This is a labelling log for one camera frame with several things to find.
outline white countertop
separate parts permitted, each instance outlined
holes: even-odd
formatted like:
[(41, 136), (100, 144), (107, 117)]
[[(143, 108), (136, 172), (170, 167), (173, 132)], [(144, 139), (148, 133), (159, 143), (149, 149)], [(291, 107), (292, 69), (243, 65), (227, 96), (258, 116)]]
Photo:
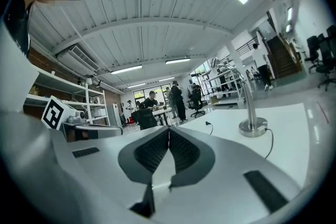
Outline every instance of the white countertop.
[[(282, 169), (303, 188), (309, 159), (309, 130), (303, 104), (257, 109), (257, 116), (266, 118), (268, 128), (274, 133), (273, 149), (268, 160)], [(248, 138), (239, 133), (239, 123), (247, 118), (246, 110), (215, 110), (181, 128), (209, 134), (248, 146), (266, 157), (271, 147), (271, 132), (260, 137)]]

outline brick wall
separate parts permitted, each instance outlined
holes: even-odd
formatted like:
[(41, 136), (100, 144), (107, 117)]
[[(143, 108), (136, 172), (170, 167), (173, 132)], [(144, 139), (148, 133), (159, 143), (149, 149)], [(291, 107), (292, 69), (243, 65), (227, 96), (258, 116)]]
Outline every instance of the brick wall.
[[(75, 84), (78, 83), (78, 77), (75, 76), (74, 74), (72, 74), (71, 72), (67, 71), (66, 69), (64, 69), (63, 67), (59, 66), (58, 64), (50, 61), (48, 58), (44, 57), (43, 55), (41, 55), (39, 52), (37, 52), (36, 50), (34, 50), (32, 47), (30, 48), (30, 53), (29, 53), (29, 57), (28, 60), (34, 65), (37, 66), (47, 72), (55, 72), (55, 75), (63, 78), (67, 81), (73, 82)], [(60, 91), (56, 91), (53, 89), (49, 89), (49, 88), (45, 88), (42, 86), (36, 86), (38, 88), (38, 95), (39, 96), (55, 96), (61, 100), (71, 100), (71, 94), (70, 93), (65, 93), (65, 92), (60, 92)], [(76, 100), (79, 102), (82, 102), (83, 97), (76, 97)], [(118, 104), (118, 107), (120, 106), (120, 95), (110, 92), (108, 90), (105, 90), (105, 99), (106, 99), (106, 104)], [(24, 113), (27, 115), (31, 115), (35, 118), (41, 119), (43, 111), (44, 111), (44, 107), (39, 107), (39, 106), (30, 106), (30, 105), (25, 105), (23, 107)], [(101, 121), (96, 121), (95, 123), (97, 124), (105, 124), (105, 120), (101, 120)]]

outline desk lamp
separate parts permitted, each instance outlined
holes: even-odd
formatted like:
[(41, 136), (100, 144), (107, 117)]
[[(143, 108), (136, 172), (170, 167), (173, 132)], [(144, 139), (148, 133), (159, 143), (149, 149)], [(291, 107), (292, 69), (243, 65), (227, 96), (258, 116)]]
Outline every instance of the desk lamp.
[(247, 119), (243, 120), (239, 124), (239, 132), (241, 135), (246, 137), (258, 137), (266, 133), (267, 120), (264, 118), (257, 117), (256, 108), (253, 103), (252, 94), (249, 87), (246, 85), (246, 79), (237, 70), (237, 68), (229, 65), (220, 63), (217, 57), (213, 58), (211, 61), (211, 68), (217, 69), (218, 67), (226, 68), (231, 70), (238, 78), (242, 81), (241, 88), (243, 89), (246, 103), (247, 103)]

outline railing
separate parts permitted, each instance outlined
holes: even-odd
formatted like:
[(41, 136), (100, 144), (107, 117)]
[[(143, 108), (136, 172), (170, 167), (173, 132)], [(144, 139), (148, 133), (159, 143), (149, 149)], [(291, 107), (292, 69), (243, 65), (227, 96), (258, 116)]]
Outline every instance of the railing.
[(287, 49), (289, 55), (292, 57), (293, 62), (295, 63), (298, 72), (301, 72), (302, 71), (302, 66), (301, 66), (299, 57), (298, 57), (293, 45), (290, 46), (287, 43), (287, 41), (284, 39), (284, 37), (282, 36), (281, 33), (279, 33), (279, 38), (280, 38), (281, 42), (283, 43), (283, 45), (285, 46), (285, 48)]
[[(258, 43), (258, 37), (254, 37), (253, 39), (251, 39), (249, 42), (245, 43), (244, 45), (242, 45), (241, 47), (239, 47), (236, 51), (238, 53), (239, 56), (242, 56), (243, 54), (249, 52), (250, 50), (253, 50), (253, 44), (256, 43), (259, 45)], [(228, 62), (233, 61), (231, 54), (229, 54), (226, 57)]]

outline black vent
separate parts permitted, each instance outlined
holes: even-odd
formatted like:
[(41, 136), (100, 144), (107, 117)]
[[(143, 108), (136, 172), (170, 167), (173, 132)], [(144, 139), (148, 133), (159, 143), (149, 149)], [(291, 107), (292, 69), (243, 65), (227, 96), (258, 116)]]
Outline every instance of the black vent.
[(288, 201), (259, 171), (251, 171), (244, 177), (270, 213), (279, 210)]
[(192, 166), (200, 156), (197, 146), (175, 132), (170, 132), (169, 149), (174, 156), (176, 173)]
[(97, 149), (96, 147), (90, 147), (90, 148), (86, 148), (85, 150), (73, 151), (72, 153), (75, 158), (79, 158), (79, 157), (87, 156), (87, 155), (90, 155), (96, 152), (99, 152), (99, 149)]
[(164, 132), (136, 148), (134, 157), (148, 171), (154, 173), (167, 150), (168, 135)]

